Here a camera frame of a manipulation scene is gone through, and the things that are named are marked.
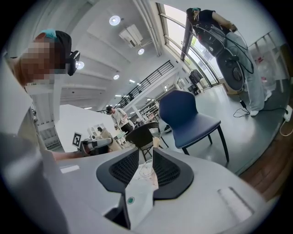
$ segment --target ceiling vent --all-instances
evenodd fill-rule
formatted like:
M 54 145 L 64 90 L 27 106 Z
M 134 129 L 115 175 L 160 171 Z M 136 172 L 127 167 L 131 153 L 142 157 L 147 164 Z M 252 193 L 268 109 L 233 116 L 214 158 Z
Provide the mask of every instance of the ceiling vent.
M 140 45 L 142 41 L 142 36 L 134 24 L 123 30 L 119 36 L 126 41 L 131 48 Z

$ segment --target white pants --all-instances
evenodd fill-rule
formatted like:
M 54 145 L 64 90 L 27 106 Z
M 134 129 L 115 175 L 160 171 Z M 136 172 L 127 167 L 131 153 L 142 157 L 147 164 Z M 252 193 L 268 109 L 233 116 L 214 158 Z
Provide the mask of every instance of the white pants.
M 239 44 L 240 46 L 246 48 L 245 43 L 243 42 L 242 38 L 238 36 L 237 34 L 233 32 L 229 32 L 226 35 L 227 38 L 232 40 L 233 42 Z M 264 89 L 261 77 L 258 73 L 257 66 L 248 50 L 245 50 L 243 48 L 239 48 L 237 45 L 235 45 L 233 42 L 226 40 L 226 47 L 232 52 L 233 55 L 236 55 L 239 57 L 240 63 L 242 63 L 248 71 L 252 72 L 251 63 L 247 59 L 247 57 L 251 60 L 253 67 L 254 67 L 254 73 L 251 74 L 244 68 L 242 68 L 244 72 L 244 76 L 246 79 L 246 85 L 248 89 L 248 95 L 250 99 L 250 109 L 252 111 L 260 111 L 264 108 L 265 105 L 265 97 L 266 97 L 266 90 Z

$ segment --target hand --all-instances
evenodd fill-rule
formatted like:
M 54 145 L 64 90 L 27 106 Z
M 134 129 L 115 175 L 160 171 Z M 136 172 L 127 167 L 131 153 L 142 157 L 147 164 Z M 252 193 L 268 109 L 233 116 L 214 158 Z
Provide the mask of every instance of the hand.
M 237 28 L 234 24 L 231 23 L 230 30 L 231 30 L 232 32 L 235 32 L 235 31 L 238 30 L 238 28 Z

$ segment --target white partition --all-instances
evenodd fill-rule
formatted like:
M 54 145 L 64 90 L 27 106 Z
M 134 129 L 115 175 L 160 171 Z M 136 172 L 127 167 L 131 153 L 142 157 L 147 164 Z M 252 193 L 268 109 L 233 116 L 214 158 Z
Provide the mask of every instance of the white partition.
M 74 132 L 81 133 L 81 140 L 84 140 L 89 137 L 87 129 L 101 123 L 113 137 L 116 136 L 117 133 L 110 115 L 72 105 L 61 105 L 60 119 L 55 122 L 55 128 L 64 151 L 76 151 L 76 147 L 72 145 Z

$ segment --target black shirt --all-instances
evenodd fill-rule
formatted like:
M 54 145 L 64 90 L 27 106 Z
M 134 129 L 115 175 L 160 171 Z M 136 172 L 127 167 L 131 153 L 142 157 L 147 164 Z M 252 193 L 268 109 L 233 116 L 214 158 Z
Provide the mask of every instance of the black shirt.
M 196 16 L 195 21 L 201 21 L 201 22 L 208 22 L 210 24 L 213 24 L 215 27 L 221 29 L 225 35 L 227 35 L 230 30 L 225 28 L 224 26 L 221 26 L 217 21 L 215 21 L 212 18 L 212 13 L 216 11 L 210 11 L 210 10 L 203 10 L 200 11 L 200 13 Z

